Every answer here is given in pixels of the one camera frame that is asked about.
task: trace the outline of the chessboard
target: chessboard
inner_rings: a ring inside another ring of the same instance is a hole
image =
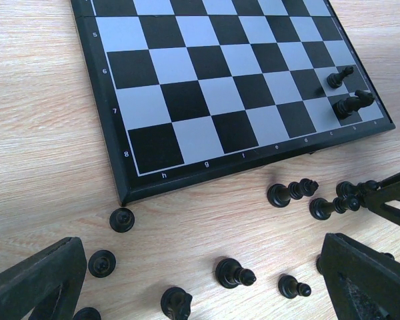
[[[122,205],[395,128],[327,1],[72,5]]]

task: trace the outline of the fallen chess piece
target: fallen chess piece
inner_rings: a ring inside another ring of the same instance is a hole
[[[354,111],[357,112],[361,108],[366,108],[375,101],[372,93],[356,90],[354,94],[355,97],[339,100],[332,106],[339,120],[348,118]]]
[[[115,269],[115,256],[108,250],[99,250],[92,254],[88,268],[92,276],[96,278],[108,277]]]
[[[324,198],[317,198],[309,204],[309,212],[317,220],[328,220],[335,211],[342,214],[346,210],[358,211],[359,209],[360,201],[354,195],[346,198],[337,197],[332,202],[328,202]]]
[[[135,216],[126,208],[118,208],[109,217],[109,225],[115,232],[124,233],[132,229],[135,224]]]
[[[331,73],[327,78],[327,84],[330,88],[337,89],[343,84],[343,80],[354,73],[354,67],[348,66],[340,73]]]
[[[279,291],[282,296],[293,299],[296,296],[309,297],[311,288],[306,283],[301,283],[291,275],[283,275],[279,280]]]
[[[218,263],[215,276],[226,289],[234,289],[239,285],[250,286],[256,281],[256,276],[252,270],[244,269],[237,260],[231,258]]]
[[[288,187],[277,183],[268,189],[267,199],[274,207],[284,208],[290,204],[291,199],[300,200],[304,196],[312,197],[318,188],[319,184],[310,179],[291,182]]]
[[[336,186],[336,194],[338,197],[348,197],[349,195],[354,195],[360,200],[360,205],[365,207],[366,204],[363,200],[364,195],[368,192],[376,191],[380,187],[380,183],[375,180],[369,180],[366,182],[358,183],[357,185],[352,184],[348,181],[343,181],[338,183]]]
[[[187,320],[193,296],[179,287],[169,288],[161,296],[161,310],[171,320]]]
[[[101,314],[95,308],[87,307],[79,310],[73,320],[101,320]]]

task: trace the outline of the black square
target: black square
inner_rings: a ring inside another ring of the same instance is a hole
[[[338,72],[341,72],[344,70],[347,65],[344,65],[342,67],[337,67]],[[354,67],[354,73],[352,75],[349,75],[348,77],[344,78],[344,84],[348,90],[348,92],[355,92],[356,90],[369,90],[369,88],[366,85],[365,80],[360,74],[359,68],[357,68],[356,65],[353,65]]]
[[[269,92],[263,75],[243,75],[234,77],[240,98],[245,109],[253,109],[274,105],[273,96]]]
[[[264,15],[258,0],[233,0],[233,4],[238,15]]]
[[[346,93],[344,95],[334,95],[332,97],[327,97],[327,98],[333,107],[333,105],[336,104],[336,102],[338,102],[339,100],[345,100],[346,98],[350,98],[350,95],[348,93]],[[348,118],[345,118],[343,120],[338,119],[338,121],[341,126],[344,126],[344,125],[352,125],[353,123],[362,122],[363,120],[360,117],[360,114],[358,112],[354,111],[353,114],[350,115]]]
[[[240,45],[249,43],[238,16],[211,15],[209,18],[220,45]]]
[[[129,130],[129,136],[139,173],[184,163],[171,123]]]
[[[302,44],[314,68],[335,66],[324,42],[303,42]]]
[[[117,89],[159,84],[148,50],[108,52],[108,60]]]
[[[141,16],[139,20],[148,48],[185,47],[184,39],[174,15]]]
[[[300,42],[290,17],[269,15],[267,20],[277,42]]]
[[[137,15],[133,0],[93,0],[97,17],[126,17]]]
[[[285,58],[276,43],[260,43],[252,45],[252,50],[258,60],[262,72],[288,71]]]
[[[287,13],[292,17],[309,17],[303,0],[283,0]]]
[[[224,153],[258,146],[246,111],[212,116]]]
[[[316,132],[304,102],[300,101],[278,105],[277,109],[279,110],[280,117],[285,124],[287,134],[290,138]]]
[[[199,80],[231,76],[220,46],[190,47],[187,50]]]
[[[320,80],[313,69],[291,71],[302,100],[326,97]]]
[[[313,21],[324,41],[342,40],[332,17],[313,17]]]
[[[207,15],[202,0],[171,0],[175,15]]]
[[[198,81],[161,85],[172,122],[210,115]]]

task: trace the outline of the wooden table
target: wooden table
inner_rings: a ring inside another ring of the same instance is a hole
[[[362,209],[314,220],[308,199],[274,209],[270,183],[318,180],[332,199],[337,182],[400,171],[400,0],[333,5],[397,128],[362,141],[130,205],[134,228],[111,230],[118,208],[107,150],[68,0],[0,0],[0,272],[67,236],[89,258],[116,255],[116,270],[88,272],[77,309],[103,319],[166,319],[171,285],[193,295],[190,319],[334,319],[315,270],[327,232],[342,232],[400,261],[400,227]],[[220,257],[257,275],[226,290],[213,277]],[[277,292],[281,273],[310,284],[310,298]]]

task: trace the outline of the black chess piece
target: black chess piece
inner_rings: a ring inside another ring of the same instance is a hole
[[[135,216],[126,208],[118,208],[109,217],[109,225],[119,233],[128,232],[135,224]]]
[[[83,308],[74,315],[73,320],[101,320],[101,314],[95,308]]]
[[[169,288],[161,296],[161,310],[172,320],[187,320],[191,314],[193,296],[179,287]]]
[[[311,294],[311,288],[305,283],[298,282],[295,277],[291,275],[283,275],[279,280],[279,291],[282,296],[293,299],[297,295],[301,297],[309,297]]]
[[[366,182],[358,183],[357,185],[352,184],[348,181],[338,183],[336,186],[336,194],[338,197],[347,197],[349,195],[355,195],[360,200],[360,205],[365,207],[366,204],[363,197],[366,193],[378,190],[380,184],[375,180],[369,180]]]
[[[288,187],[277,183],[268,189],[267,199],[274,207],[283,208],[291,202],[291,199],[300,200],[304,196],[313,196],[318,188],[317,182],[306,178],[300,182],[290,182]]]
[[[108,250],[99,250],[92,254],[87,265],[92,276],[105,278],[109,276],[115,268],[116,260],[114,254]]]
[[[395,260],[395,257],[390,252],[381,252],[383,255],[386,255],[388,258]]]
[[[309,204],[309,212],[317,220],[328,220],[334,211],[342,214],[346,210],[358,211],[359,209],[360,201],[354,195],[346,198],[334,198],[332,202],[328,202],[324,198],[317,198]]]
[[[250,286],[256,281],[256,276],[250,269],[244,269],[234,259],[221,260],[215,270],[218,282],[227,289],[236,288],[238,285]]]
[[[327,84],[330,86],[330,88],[337,89],[342,86],[344,78],[352,75],[353,73],[354,67],[351,65],[344,68],[344,70],[342,70],[340,73],[331,73],[327,77]]]
[[[317,258],[315,259],[315,267],[317,271],[322,275],[323,273],[321,272],[320,255],[318,255]]]
[[[343,120],[345,118],[348,118],[350,115],[353,114],[354,111],[358,111],[361,108],[368,107],[375,101],[372,93],[364,92],[362,90],[356,90],[354,94],[355,97],[349,97],[345,100],[339,100],[332,106],[338,119]]]

